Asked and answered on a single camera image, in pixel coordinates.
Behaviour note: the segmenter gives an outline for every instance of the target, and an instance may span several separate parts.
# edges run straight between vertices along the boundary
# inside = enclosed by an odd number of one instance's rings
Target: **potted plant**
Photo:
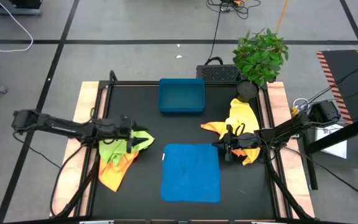
[[[256,97],[257,90],[252,86],[257,85],[258,88],[266,82],[274,82],[279,75],[280,66],[284,64],[284,58],[288,60],[288,47],[284,44],[284,39],[278,38],[270,29],[265,32],[262,29],[252,38],[249,36],[250,31],[239,39],[238,47],[233,51],[236,55],[233,58],[234,66],[243,77],[243,81],[237,86],[237,92],[243,98]]]

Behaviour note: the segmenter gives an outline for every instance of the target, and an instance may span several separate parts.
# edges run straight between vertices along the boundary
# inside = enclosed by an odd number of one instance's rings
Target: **black plant pot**
[[[237,99],[243,103],[248,103],[259,93],[259,86],[253,82],[242,80],[237,84]]]

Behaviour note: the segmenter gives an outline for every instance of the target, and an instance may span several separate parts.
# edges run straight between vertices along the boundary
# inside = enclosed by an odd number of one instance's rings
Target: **blue towel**
[[[212,144],[168,144],[162,162],[161,198],[168,202],[221,199],[218,150]]]

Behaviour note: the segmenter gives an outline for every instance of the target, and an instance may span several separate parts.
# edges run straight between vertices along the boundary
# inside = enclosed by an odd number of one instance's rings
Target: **gray floor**
[[[358,25],[358,0],[347,0]],[[44,0],[42,17],[19,17],[36,40],[60,39],[73,0]],[[223,14],[217,39],[237,39],[248,29],[275,29],[284,0],[263,0],[250,9],[248,20]],[[204,0],[80,0],[68,40],[212,39],[216,12]],[[357,40],[339,0],[290,1],[280,35],[286,40]],[[0,17],[0,39],[27,39],[9,17]],[[0,49],[25,45],[0,45]],[[290,103],[310,98],[328,86],[317,50],[357,49],[358,45],[290,45],[290,59],[278,78]],[[0,53],[0,204],[21,144],[10,128],[12,112],[35,108],[57,45],[36,44],[27,52]],[[214,55],[230,63],[235,45],[219,44]],[[209,44],[65,45],[50,87],[44,112],[70,119],[82,81],[105,80],[113,69],[120,80],[194,77],[205,63]],[[331,93],[322,96],[332,98]],[[67,140],[36,133],[31,146],[59,163]],[[358,170],[336,170],[358,187]],[[325,171],[317,169],[320,189],[311,192],[315,214],[322,220],[357,222],[358,195]],[[48,202],[57,169],[29,152],[5,222],[48,217]]]

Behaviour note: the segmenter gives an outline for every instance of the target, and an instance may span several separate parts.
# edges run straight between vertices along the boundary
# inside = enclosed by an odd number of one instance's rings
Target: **black metal frame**
[[[117,81],[116,79],[113,81],[100,81],[99,82],[99,87],[98,87],[98,95],[97,95],[97,99],[96,99],[96,103],[95,103],[95,113],[94,113],[94,117],[98,117],[98,112],[99,112],[99,105],[101,103],[101,94],[104,88],[107,88],[107,94],[106,94],[106,101],[104,104],[104,111],[103,111],[103,118],[105,118],[107,116],[107,112],[108,109],[110,107],[110,98],[112,95],[112,90],[115,86],[158,86],[158,81]],[[205,85],[209,85],[209,86],[235,86],[237,85],[237,82],[205,82]],[[259,95],[257,95],[257,109],[258,109],[258,122],[259,125],[261,127],[264,127],[264,118],[263,118],[263,114],[262,114],[262,109],[261,109],[261,105],[260,105],[260,99],[259,99]],[[273,116],[272,116],[272,112],[271,112],[271,106],[270,106],[270,101],[269,101],[269,97],[265,97],[265,104],[268,110],[268,114],[270,112],[270,115],[268,116],[268,120],[269,123],[272,124],[273,121]],[[100,160],[100,156],[98,154],[98,152],[96,152],[96,156],[95,156],[95,161],[99,163]],[[278,164],[278,174],[280,177],[282,177],[282,179],[284,180],[285,183],[285,178],[284,178],[284,171],[283,171],[283,167],[282,167],[282,162],[281,162],[281,157],[280,156],[276,156],[276,161]],[[88,156],[85,161],[84,161],[84,165],[83,165],[83,171],[85,168],[89,167],[89,163],[90,163],[90,156]],[[81,180],[80,182],[83,182],[83,179],[86,177],[86,175],[82,175],[81,176]],[[280,209],[278,207],[278,199],[277,199],[277,192],[276,192],[276,188],[275,188],[275,182],[273,181],[273,179],[271,177],[269,177],[269,174],[267,172],[267,178],[268,178],[268,184],[269,184],[269,189],[270,189],[270,198],[272,201],[272,207],[273,207],[273,213],[275,218],[280,218]],[[91,183],[91,188],[90,188],[90,192],[89,192],[89,199],[88,199],[88,207],[86,209],[86,215],[91,217],[91,211],[92,211],[92,207],[93,207],[93,197],[96,191],[96,187],[95,187],[95,183],[97,181],[97,178],[95,178],[92,183]],[[292,212],[290,209],[290,206],[288,204],[287,201],[285,201],[286,204],[286,212],[287,212],[287,217],[292,218]]]

